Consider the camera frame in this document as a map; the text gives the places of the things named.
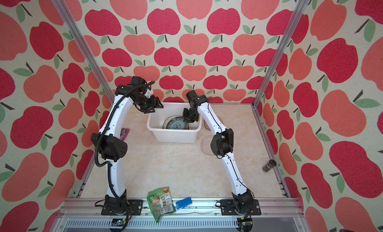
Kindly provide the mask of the blue white porcelain plate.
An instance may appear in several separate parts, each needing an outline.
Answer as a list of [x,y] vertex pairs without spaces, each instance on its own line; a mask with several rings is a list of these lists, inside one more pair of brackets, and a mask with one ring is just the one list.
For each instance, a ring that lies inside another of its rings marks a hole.
[[170,122],[170,130],[188,130],[189,123],[183,120],[182,116],[174,116],[174,119]]

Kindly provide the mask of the clear pink glass plate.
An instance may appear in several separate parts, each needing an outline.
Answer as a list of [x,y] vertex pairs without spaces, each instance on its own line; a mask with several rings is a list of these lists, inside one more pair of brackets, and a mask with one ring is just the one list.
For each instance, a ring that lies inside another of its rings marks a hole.
[[206,155],[209,155],[209,156],[214,156],[214,153],[213,151],[211,150],[211,141],[212,141],[212,136],[206,136],[204,137],[202,140],[201,140],[201,143],[200,143],[200,148],[201,148],[201,151],[206,154]]

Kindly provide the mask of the beige willow pattern plate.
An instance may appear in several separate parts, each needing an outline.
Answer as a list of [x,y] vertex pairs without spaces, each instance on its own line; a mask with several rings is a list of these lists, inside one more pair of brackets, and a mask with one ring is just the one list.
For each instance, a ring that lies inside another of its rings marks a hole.
[[168,117],[163,123],[163,129],[170,129],[170,122],[174,119],[174,116]]

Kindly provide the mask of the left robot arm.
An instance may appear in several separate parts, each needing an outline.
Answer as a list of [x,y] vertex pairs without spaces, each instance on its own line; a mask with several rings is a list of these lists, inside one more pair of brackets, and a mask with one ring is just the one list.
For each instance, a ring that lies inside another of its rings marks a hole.
[[108,190],[101,214],[104,216],[129,216],[133,213],[126,196],[123,181],[122,158],[128,150],[127,143],[120,138],[125,118],[131,109],[149,114],[156,108],[163,108],[151,88],[154,82],[142,85],[120,85],[111,111],[98,133],[91,135],[95,145],[94,160],[97,167],[106,167]]

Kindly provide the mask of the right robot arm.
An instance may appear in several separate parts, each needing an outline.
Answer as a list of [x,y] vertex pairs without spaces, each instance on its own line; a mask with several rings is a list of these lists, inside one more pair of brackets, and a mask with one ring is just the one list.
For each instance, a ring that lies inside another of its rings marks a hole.
[[186,122],[196,122],[200,117],[207,123],[212,133],[210,148],[213,154],[222,161],[230,181],[235,212],[248,216],[254,203],[252,191],[245,185],[234,158],[234,132],[227,128],[214,113],[210,101],[205,95],[198,96],[194,90],[187,93],[190,107],[183,110]]

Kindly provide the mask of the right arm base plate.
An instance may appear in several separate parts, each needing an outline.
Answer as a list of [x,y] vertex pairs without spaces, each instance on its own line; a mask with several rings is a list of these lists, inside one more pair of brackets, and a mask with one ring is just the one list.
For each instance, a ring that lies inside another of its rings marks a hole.
[[220,200],[215,204],[223,216],[260,216],[262,214],[258,200],[240,203],[235,200]]

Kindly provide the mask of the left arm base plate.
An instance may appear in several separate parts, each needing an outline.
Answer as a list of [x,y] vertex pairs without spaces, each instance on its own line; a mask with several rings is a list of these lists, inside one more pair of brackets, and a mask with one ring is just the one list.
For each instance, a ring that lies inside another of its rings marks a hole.
[[103,216],[139,216],[143,207],[143,200],[128,199],[125,202],[126,206],[122,205],[118,200],[110,198],[102,207],[101,215]]

